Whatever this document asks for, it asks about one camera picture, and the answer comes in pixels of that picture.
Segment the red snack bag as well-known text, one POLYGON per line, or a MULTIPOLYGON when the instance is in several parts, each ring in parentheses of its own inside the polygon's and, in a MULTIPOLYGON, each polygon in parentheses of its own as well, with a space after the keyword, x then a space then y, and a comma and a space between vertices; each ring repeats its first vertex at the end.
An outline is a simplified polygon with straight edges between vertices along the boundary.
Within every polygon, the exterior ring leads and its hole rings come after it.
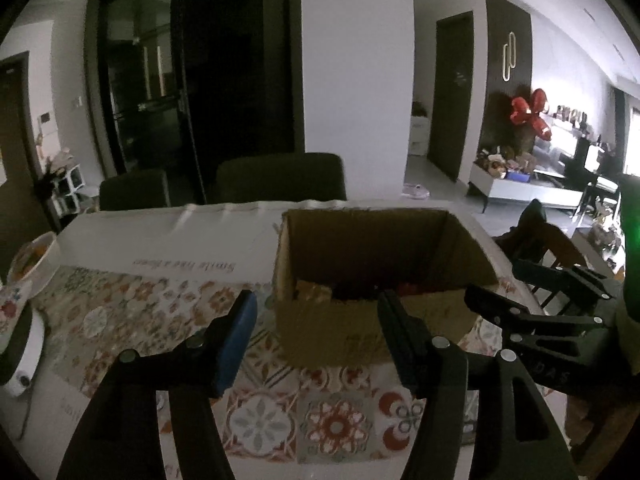
POLYGON ((415 284, 402 284, 398 286, 399 297, 411 297, 418 296, 420 294, 420 287, 415 284))

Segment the beige fortune biscuits bag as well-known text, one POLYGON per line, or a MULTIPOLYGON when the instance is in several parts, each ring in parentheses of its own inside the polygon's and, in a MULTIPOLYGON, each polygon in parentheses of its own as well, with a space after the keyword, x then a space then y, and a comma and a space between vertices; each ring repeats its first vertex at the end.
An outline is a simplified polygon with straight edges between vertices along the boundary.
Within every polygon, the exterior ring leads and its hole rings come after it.
POLYGON ((329 286, 298 280, 295 285, 295 299, 305 304, 324 304, 332 300, 329 286))

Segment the dark wooden chair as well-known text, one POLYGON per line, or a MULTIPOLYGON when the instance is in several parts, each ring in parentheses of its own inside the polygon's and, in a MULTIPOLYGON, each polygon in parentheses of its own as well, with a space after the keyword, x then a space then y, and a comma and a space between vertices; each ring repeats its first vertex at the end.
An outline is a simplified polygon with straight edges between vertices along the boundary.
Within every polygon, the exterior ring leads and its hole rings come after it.
POLYGON ((587 260, 570 238, 547 220, 539 200, 532 200, 521 213, 518 224, 495 236, 494 242, 514 266, 520 261, 543 264, 544 256, 550 252, 554 258, 552 269, 588 268, 587 260))

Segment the white low sideboard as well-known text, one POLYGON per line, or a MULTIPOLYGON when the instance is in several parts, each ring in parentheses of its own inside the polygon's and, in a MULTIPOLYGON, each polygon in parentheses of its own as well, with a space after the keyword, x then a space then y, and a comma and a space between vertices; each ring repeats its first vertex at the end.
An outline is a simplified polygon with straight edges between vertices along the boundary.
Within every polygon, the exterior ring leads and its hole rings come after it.
POLYGON ((536 180, 520 182, 507 178, 497 179, 477 165, 472 166, 469 185, 483 195, 483 211, 493 203, 527 204, 532 200, 538 200, 544 206, 551 208, 575 210, 582 199, 582 191, 559 188, 553 183, 544 185, 542 181, 536 180))

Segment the white round appliance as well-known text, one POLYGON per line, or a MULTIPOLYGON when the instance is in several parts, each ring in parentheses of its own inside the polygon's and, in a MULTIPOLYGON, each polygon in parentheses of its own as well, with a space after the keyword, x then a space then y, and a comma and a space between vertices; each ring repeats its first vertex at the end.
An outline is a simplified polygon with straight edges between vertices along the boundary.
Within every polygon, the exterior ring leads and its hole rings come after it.
POLYGON ((1 289, 1 390, 11 398, 32 386, 43 352, 46 326, 31 296, 29 280, 1 289))

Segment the red balloon dog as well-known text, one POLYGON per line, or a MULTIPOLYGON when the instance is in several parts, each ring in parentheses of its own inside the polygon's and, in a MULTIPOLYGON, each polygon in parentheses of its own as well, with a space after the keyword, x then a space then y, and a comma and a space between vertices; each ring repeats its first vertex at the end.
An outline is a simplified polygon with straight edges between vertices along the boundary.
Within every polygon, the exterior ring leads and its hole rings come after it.
POLYGON ((514 126, 529 125, 538 138, 550 141, 552 131, 540 114, 546 109, 547 95, 541 88, 536 89, 529 100, 516 96, 511 100, 510 121, 514 126))

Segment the patterned floral table mat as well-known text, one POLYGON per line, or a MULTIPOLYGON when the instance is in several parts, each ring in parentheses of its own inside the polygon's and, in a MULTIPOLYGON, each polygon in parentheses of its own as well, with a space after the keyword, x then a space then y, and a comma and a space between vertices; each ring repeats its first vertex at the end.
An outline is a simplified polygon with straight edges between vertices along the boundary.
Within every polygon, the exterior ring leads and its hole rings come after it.
MULTIPOLYGON (((156 356, 201 337, 241 286, 64 266, 32 304, 47 319, 55 374, 93 396, 116 356, 156 356)), ((288 362, 271 288, 209 346, 208 391, 226 452, 268 463, 339 464, 406 454, 426 403, 388 364, 299 367, 288 362)))

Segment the brown cardboard box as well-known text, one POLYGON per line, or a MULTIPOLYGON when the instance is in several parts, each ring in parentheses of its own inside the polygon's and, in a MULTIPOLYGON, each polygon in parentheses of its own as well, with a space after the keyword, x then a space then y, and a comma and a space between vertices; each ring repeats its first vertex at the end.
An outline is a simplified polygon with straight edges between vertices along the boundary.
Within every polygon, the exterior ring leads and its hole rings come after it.
POLYGON ((432 334, 458 342, 477 319, 465 289, 499 287, 486 250, 446 209, 291 209, 282 220, 273 307, 285 361, 294 367, 389 361, 380 292, 396 296, 432 334), (329 286, 332 300, 297 301, 298 280, 329 286), (420 294, 399 297, 402 284, 418 285, 420 294))

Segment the white bowl with food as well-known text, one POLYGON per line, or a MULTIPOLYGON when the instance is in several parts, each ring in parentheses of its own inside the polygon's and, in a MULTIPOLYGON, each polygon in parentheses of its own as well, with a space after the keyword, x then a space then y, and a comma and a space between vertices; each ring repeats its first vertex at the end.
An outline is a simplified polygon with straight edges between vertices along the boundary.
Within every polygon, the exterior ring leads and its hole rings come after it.
POLYGON ((55 232, 44 233, 25 244, 14 256, 8 284, 29 282, 32 284, 32 296, 37 296, 54 277, 61 259, 61 248, 55 232))

